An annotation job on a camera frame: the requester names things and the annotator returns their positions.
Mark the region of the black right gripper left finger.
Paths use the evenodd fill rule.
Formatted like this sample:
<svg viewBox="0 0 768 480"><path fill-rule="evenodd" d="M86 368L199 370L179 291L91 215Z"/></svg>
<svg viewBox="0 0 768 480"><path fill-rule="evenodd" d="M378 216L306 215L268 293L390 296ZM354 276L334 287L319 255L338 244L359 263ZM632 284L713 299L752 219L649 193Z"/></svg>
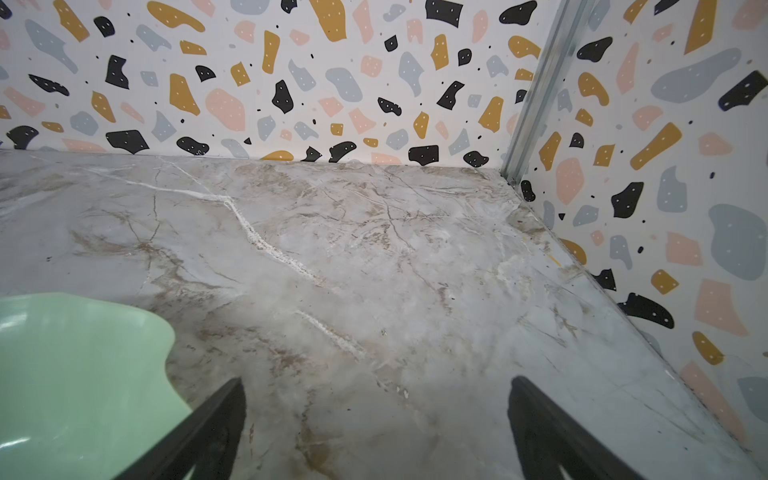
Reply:
<svg viewBox="0 0 768 480"><path fill-rule="evenodd" d="M228 479L245 418L244 386L233 378L118 477Z"/></svg>

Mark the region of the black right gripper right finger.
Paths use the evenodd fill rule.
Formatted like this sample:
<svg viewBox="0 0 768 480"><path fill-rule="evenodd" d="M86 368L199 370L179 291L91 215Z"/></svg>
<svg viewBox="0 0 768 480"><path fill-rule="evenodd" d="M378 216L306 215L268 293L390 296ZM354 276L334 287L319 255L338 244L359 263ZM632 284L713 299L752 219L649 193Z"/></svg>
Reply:
<svg viewBox="0 0 768 480"><path fill-rule="evenodd" d="M526 479L639 479L524 376L511 380L507 416Z"/></svg>

